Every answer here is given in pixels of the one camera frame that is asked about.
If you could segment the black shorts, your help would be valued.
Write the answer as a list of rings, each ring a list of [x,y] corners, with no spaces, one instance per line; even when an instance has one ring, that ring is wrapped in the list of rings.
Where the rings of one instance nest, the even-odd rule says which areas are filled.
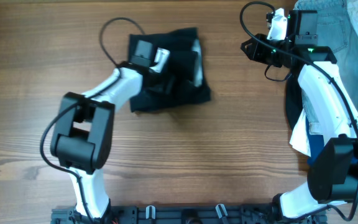
[[[167,49],[170,57],[163,72],[174,74],[176,81],[169,95],[160,95],[144,88],[130,99],[132,112],[150,113],[181,105],[197,105],[211,100],[211,89],[203,74],[203,58],[198,29],[189,27],[166,34],[129,36],[129,54],[134,55],[138,41]]]

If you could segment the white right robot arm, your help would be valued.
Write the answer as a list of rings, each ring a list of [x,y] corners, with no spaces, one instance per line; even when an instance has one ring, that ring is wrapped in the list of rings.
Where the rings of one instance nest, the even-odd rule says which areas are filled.
[[[274,197],[267,215],[271,222],[298,222],[344,203],[358,206],[358,112],[332,50],[318,45],[317,16],[316,11],[272,9],[266,15],[269,33],[253,34],[241,45],[253,61],[289,68],[322,126],[324,146],[306,182]]]

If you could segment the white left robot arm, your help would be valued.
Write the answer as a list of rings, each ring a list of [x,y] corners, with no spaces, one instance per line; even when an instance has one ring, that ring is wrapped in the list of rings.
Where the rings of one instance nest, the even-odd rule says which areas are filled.
[[[171,50],[140,40],[132,57],[116,64],[98,86],[63,96],[58,114],[44,131],[53,133],[50,153],[58,164],[46,163],[70,176],[76,204],[53,210],[52,223],[112,221],[103,167],[111,151],[114,116],[144,85],[162,77],[171,56]]]

